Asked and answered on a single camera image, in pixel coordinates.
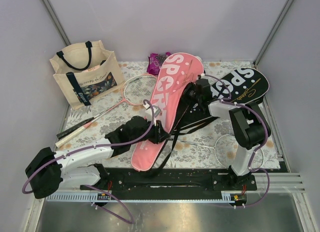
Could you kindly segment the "pink racket cover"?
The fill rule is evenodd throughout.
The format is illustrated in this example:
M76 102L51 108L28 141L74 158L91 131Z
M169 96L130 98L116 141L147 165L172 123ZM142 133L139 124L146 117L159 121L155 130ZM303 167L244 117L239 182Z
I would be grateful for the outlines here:
M185 87L194 83L203 72L203 63L189 53L174 53L163 62L152 93L151 104L160 108L161 113L156 119L161 121L167 133L174 126L179 100ZM132 167L139 172L150 170L166 142L139 142L131 157Z

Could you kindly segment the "pink frame badminton racket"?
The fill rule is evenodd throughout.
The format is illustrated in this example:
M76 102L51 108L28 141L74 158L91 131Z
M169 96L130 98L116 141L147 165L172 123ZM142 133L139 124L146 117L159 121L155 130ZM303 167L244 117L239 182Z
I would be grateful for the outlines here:
M97 121L99 118L115 109L122 103L127 103L131 106L142 106L144 100L150 100L152 93L154 91L154 87L157 83L157 78L151 74L141 74L136 75L130 79L128 79L121 88L121 97L122 99L113 105L112 107L100 112L99 114L92 116L94 119L85 125L79 127L72 133L63 137L62 139L58 139L55 143L57 148L60 148L79 134L81 134L84 130L86 130L93 122Z

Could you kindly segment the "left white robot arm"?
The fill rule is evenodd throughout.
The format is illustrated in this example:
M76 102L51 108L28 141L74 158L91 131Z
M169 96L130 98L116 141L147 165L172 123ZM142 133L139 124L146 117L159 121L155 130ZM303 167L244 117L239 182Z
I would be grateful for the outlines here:
M68 182L89 182L83 167L85 164L110 159L128 152L132 145L149 141L160 144L169 137L158 116L162 110L144 100L145 115L134 116L116 130L101 139L72 150L53 151L41 149L25 169L27 180L22 186L23 194L33 194L36 199L46 198Z

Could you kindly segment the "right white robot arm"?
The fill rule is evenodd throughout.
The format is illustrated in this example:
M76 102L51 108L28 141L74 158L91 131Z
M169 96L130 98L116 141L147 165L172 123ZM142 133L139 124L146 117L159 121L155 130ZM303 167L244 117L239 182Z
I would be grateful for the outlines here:
M202 75L194 83L189 83L183 98L196 103L201 111L210 115L188 125L189 133L209 125L221 118L230 120L238 148L230 168L233 174L228 176L228 186L239 190L246 183L245 175L253 172L251 163L257 150L264 146L271 129L258 104L269 90L268 80L262 76L254 78L225 76L210 85Z

